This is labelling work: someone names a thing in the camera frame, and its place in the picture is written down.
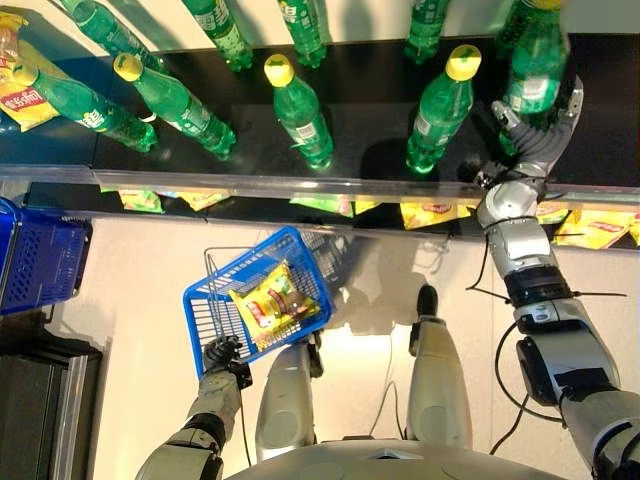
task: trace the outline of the white floor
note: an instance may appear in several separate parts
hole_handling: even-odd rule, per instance
[[[51,329],[88,337],[104,349],[104,382],[92,459],[95,480],[130,480],[149,453],[180,428],[197,382],[182,309],[182,293],[204,277],[206,247],[253,245],[269,232],[193,221],[100,219],[95,222],[80,295],[56,310]],[[338,311],[323,336],[325,374],[314,380],[316,433],[320,441],[366,434],[374,419],[393,347],[392,377],[405,416],[412,357],[407,352],[415,297],[426,280],[440,295],[465,370],[474,428],[474,448],[487,452],[509,428],[516,409],[493,377],[495,346],[512,323],[500,300],[467,292],[480,267],[483,244],[453,241],[440,258],[434,246],[406,237],[362,240],[360,258],[338,298]],[[232,252],[217,257],[225,263]],[[585,297],[584,303],[618,362],[623,386],[640,391],[637,252],[561,250],[565,277],[574,289],[620,291],[627,298]],[[589,276],[586,272],[598,272]],[[483,285],[504,287],[493,268]],[[524,386],[514,352],[514,334],[504,350],[502,371],[516,397]],[[245,390],[250,446],[268,355],[251,365],[254,386]],[[390,398],[375,431],[397,436]],[[571,479],[589,477],[569,434],[557,424],[525,415],[498,454]],[[237,423],[223,453],[225,476],[246,468]]]

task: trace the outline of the blue plastic basket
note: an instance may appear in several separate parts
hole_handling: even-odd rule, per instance
[[[0,198],[0,314],[70,298],[88,230]]]
[[[313,298],[320,306],[320,311],[289,326],[277,335],[271,345],[258,351],[229,296],[229,290],[241,293],[250,291],[283,260],[287,260],[296,288]],[[211,299],[212,302],[209,301],[211,286],[215,286],[215,298]],[[302,241],[300,233],[293,227],[282,228],[229,265],[219,269],[211,277],[203,278],[191,285],[184,292],[183,304],[198,377],[203,373],[204,346],[222,334],[238,336],[243,344],[240,357],[248,363],[322,328],[329,321],[333,311],[329,291],[313,255]],[[217,307],[220,313],[222,332],[217,331],[212,306]]]

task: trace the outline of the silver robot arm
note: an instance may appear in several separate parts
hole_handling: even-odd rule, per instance
[[[214,480],[222,478],[220,452],[233,432],[240,388],[251,384],[246,364],[234,360],[237,338],[222,339],[204,352],[206,373],[185,425],[158,447],[136,480]]]
[[[611,353],[574,298],[535,218],[546,177],[578,121],[579,79],[567,110],[548,132],[524,122],[502,102],[492,109],[518,147],[518,164],[496,178],[481,172],[489,190],[478,207],[495,265],[503,278],[518,329],[517,354],[529,395],[555,406],[597,479],[640,478],[640,396],[620,389]]]

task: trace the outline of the store shelf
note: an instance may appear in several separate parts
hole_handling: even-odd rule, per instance
[[[484,54],[474,80],[476,103],[438,167],[422,178],[404,165],[406,138],[417,100],[424,86],[442,71],[451,49],[463,42],[478,45]],[[575,71],[580,75],[585,103],[571,144],[553,172],[550,190],[562,193],[570,206],[633,208],[640,199],[638,35],[578,34],[572,35],[571,43],[568,76]],[[274,118],[272,90],[260,67],[276,51],[293,59],[290,46],[257,49],[255,67],[240,74],[232,73],[215,50],[165,55],[175,76],[237,132],[238,144],[227,162],[219,161],[159,120],[154,122],[159,144],[146,155],[102,136],[93,136],[91,154],[89,138],[93,134],[70,122],[66,123],[63,139],[56,141],[66,138],[71,142],[69,139],[75,140],[76,135],[83,136],[84,140],[76,140],[77,148],[72,152],[71,146],[66,151],[53,148],[53,132],[47,130],[48,144],[41,138],[44,134],[36,136],[40,128],[54,128],[53,125],[34,129],[33,135],[23,135],[21,143],[27,148],[38,144],[36,157],[56,168],[61,168],[67,159],[74,159],[68,168],[75,167],[74,162],[84,158],[91,168],[90,178],[76,175],[65,179],[66,183],[159,190],[215,189],[233,196],[283,199],[341,194],[382,202],[473,202],[482,191],[462,181],[459,171],[469,160],[500,158],[496,125],[488,105],[500,96],[506,67],[493,60],[490,38],[443,39],[438,55],[421,67],[405,59],[402,47],[401,41],[331,45],[319,69],[296,65],[325,106],[335,140],[333,164],[321,172],[308,168],[300,154],[290,148],[290,140]],[[95,78],[88,83],[95,84]],[[103,89],[105,85],[113,100],[138,115],[149,114],[131,85],[114,80],[113,75],[104,82]],[[564,87],[566,93],[569,82]],[[39,173],[34,177],[37,180],[61,181],[61,175],[43,179],[37,161],[27,168]]]
[[[209,208],[194,212],[182,199],[160,197],[164,214],[148,214],[124,210],[116,192],[100,193],[96,185],[35,183],[27,196],[29,208],[44,211],[65,211],[72,216],[147,216],[182,218],[206,222],[239,222],[269,226],[296,225],[324,231],[351,232],[357,235],[401,234],[425,237],[444,235],[454,238],[483,241],[484,234],[474,215],[415,230],[405,230],[400,205],[383,203],[354,218],[337,213],[290,204],[280,198],[231,197]],[[558,225],[544,225],[549,238]],[[627,234],[612,248],[636,249]]]

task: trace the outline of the soda bottle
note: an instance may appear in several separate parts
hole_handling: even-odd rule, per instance
[[[78,28],[91,40],[104,48],[110,55],[131,53],[142,60],[145,66],[162,73],[168,73],[162,59],[149,52],[140,39],[125,27],[101,3],[94,0],[75,2],[66,0],[71,18]]]
[[[129,148],[148,152],[157,142],[151,125],[76,80],[46,74],[25,61],[16,63],[13,77],[32,86],[61,115]]]
[[[331,163],[333,140],[320,112],[313,89],[298,78],[287,57],[271,55],[264,71],[274,87],[273,109],[278,121],[296,142],[312,168],[325,168]]]
[[[284,23],[293,38],[298,62],[312,68],[320,66],[327,47],[320,39],[315,0],[278,0]]]
[[[424,89],[407,144],[407,166],[412,171],[429,173],[444,155],[473,105],[471,79],[481,59],[473,45],[456,47],[445,71]]]
[[[548,16],[557,15],[566,0],[515,0],[502,30],[496,36],[496,56],[506,59],[522,37],[524,31]]]
[[[504,101],[530,125],[548,128],[568,55],[569,41],[560,27],[558,12],[529,25],[518,40]],[[508,155],[516,153],[503,132],[500,143]]]
[[[218,47],[231,70],[238,72],[243,68],[251,67],[253,51],[240,35],[225,0],[182,0],[182,2]]]
[[[118,55],[113,68],[123,79],[133,83],[147,106],[167,123],[194,138],[221,160],[227,159],[236,143],[233,131],[180,81],[146,68],[129,53]]]
[[[440,32],[448,7],[449,0],[414,0],[404,53],[416,65],[422,64],[438,51]]]

